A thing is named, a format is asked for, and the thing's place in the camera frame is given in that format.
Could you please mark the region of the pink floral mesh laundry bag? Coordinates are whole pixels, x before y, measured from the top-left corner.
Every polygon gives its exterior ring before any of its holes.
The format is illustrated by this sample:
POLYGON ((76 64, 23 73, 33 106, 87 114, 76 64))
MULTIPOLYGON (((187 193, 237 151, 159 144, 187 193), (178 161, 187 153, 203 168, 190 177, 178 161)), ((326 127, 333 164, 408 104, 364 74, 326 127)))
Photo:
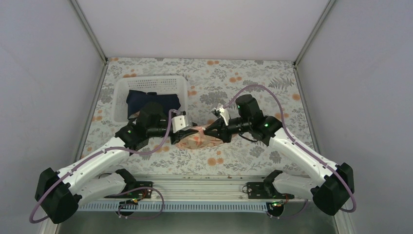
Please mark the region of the pink floral mesh laundry bag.
POLYGON ((224 144, 222 140, 204 134, 204 130, 208 126, 209 125, 191 127, 190 130, 194 130, 195 133, 181 139, 178 143, 175 144, 176 147, 182 150, 198 150, 224 144))

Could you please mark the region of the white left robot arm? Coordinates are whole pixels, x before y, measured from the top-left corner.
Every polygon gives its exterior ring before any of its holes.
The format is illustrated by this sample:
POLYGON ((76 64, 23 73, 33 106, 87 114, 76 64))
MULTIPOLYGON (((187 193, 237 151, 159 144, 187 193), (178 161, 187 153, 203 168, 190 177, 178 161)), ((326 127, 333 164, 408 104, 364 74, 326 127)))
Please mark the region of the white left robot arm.
POLYGON ((198 132, 185 112, 174 109, 164 112, 161 104, 147 103, 136 117, 93 153, 57 171, 44 170, 38 179, 34 211, 42 208, 46 218, 59 224, 79 207, 101 198, 144 198, 150 193, 150 187, 139 186, 126 169, 118 169, 104 177, 100 174, 134 154, 146 155, 143 148, 151 138, 176 144, 198 132))

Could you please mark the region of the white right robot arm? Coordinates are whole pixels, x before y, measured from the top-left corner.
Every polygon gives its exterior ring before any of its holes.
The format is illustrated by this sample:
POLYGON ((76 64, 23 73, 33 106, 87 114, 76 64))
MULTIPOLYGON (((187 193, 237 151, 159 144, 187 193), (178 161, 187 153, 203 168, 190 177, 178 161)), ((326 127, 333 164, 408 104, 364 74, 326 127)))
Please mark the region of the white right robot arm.
POLYGON ((350 165, 339 165, 295 139, 281 121, 263 114, 252 95, 241 95, 235 103, 239 117, 230 118, 223 106, 213 110, 218 119, 204 130, 206 136, 229 143, 233 135, 250 133, 255 140, 287 156, 308 175, 304 178, 274 170, 264 180, 267 197, 298 196, 313 201, 327 215, 343 211, 343 205, 354 199, 354 172, 350 165))

